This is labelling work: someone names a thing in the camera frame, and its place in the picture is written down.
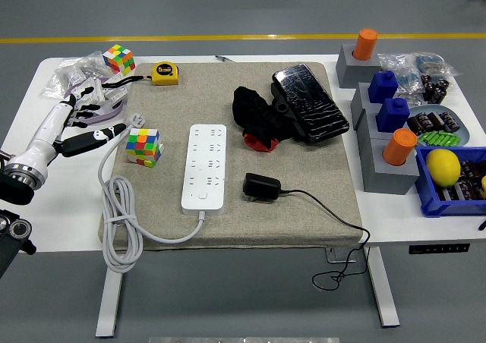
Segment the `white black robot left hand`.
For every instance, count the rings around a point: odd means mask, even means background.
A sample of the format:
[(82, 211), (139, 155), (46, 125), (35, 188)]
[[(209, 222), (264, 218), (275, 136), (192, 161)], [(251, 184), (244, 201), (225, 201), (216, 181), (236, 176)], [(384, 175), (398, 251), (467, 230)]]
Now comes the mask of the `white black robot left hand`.
[(119, 123), (101, 130), (79, 134), (64, 141), (60, 140), (76, 102), (75, 95), (70, 95), (55, 105), (38, 127), (26, 150), (9, 160), (5, 167), (25, 165), (41, 172), (59, 153), (64, 157), (86, 153), (103, 146), (127, 129), (126, 124)]

